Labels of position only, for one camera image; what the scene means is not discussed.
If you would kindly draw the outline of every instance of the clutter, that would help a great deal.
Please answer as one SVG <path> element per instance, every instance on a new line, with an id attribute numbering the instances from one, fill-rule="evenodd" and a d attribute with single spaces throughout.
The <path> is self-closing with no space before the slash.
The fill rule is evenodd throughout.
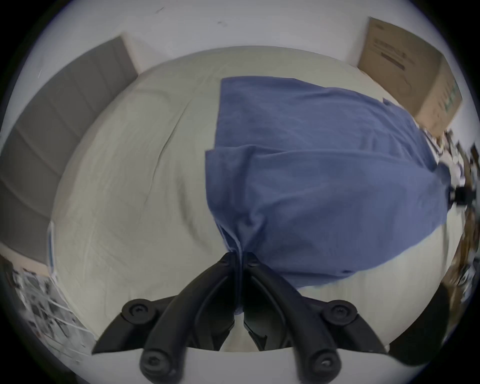
<path id="1" fill-rule="evenodd" d="M 478 247 L 478 224 L 474 209 L 471 207 L 467 208 L 465 212 L 465 220 L 462 239 L 458 244 L 452 263 L 442 279 L 450 298 L 449 331 L 447 333 L 455 328 L 465 310 L 464 303 L 471 295 L 475 276 L 475 270 L 469 259 L 471 259 L 470 250 L 476 250 Z"/>
<path id="2" fill-rule="evenodd" d="M 462 102 L 452 70 L 436 48 L 377 19 L 370 19 L 358 68 L 435 137 L 447 129 Z"/>

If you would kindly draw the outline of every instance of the black object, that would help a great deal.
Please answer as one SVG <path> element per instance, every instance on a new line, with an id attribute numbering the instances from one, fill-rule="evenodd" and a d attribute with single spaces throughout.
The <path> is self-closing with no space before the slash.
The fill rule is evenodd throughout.
<path id="1" fill-rule="evenodd" d="M 92 353 L 143 348 L 143 375 L 153 383 L 177 383 L 186 347 L 220 350 L 241 306 L 260 351 L 295 349 L 304 383 L 328 383 L 338 375 L 337 348 L 385 354 L 351 303 L 304 298 L 252 253 L 243 259 L 239 265 L 235 253 L 225 254 L 175 297 L 129 301 Z"/>
<path id="2" fill-rule="evenodd" d="M 471 205 L 476 198 L 476 191 L 471 187 L 450 187 L 449 189 L 449 209 L 453 203 L 457 205 Z"/>

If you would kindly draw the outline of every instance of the bed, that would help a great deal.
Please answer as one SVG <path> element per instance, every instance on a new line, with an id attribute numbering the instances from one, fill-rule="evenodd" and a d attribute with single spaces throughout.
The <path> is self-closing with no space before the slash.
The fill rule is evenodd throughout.
<path id="1" fill-rule="evenodd" d="M 97 337 L 127 301 L 176 295 L 226 252 L 206 203 L 204 156 L 214 145 L 220 80 L 239 75 L 396 102 L 357 68 L 288 48 L 216 49 L 141 74 L 81 139 L 52 211 L 57 284 Z M 352 302 L 386 345 L 426 307 L 462 232 L 454 206 L 443 226 L 393 260 L 300 292 Z"/>

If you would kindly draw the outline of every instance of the white wall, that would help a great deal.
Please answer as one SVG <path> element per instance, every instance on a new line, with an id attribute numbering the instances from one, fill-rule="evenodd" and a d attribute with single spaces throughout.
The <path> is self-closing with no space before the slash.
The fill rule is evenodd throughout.
<path id="1" fill-rule="evenodd" d="M 452 121 L 468 150 L 480 147 L 480 122 L 452 52 L 406 0 L 76 0 L 40 36 L 18 78 L 0 132 L 0 148 L 33 95 L 56 72 L 123 33 L 137 68 L 205 49 L 269 45 L 321 53 L 356 65 L 368 17 L 420 36 L 448 60 L 463 103 Z"/>

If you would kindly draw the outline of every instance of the blue blanket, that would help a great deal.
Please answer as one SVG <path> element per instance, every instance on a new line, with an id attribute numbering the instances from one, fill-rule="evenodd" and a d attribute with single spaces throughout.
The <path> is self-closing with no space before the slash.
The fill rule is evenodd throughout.
<path id="1" fill-rule="evenodd" d="M 205 167 L 229 250 L 297 287 L 392 259 L 448 210 L 448 168 L 405 110 L 295 79 L 223 79 Z"/>

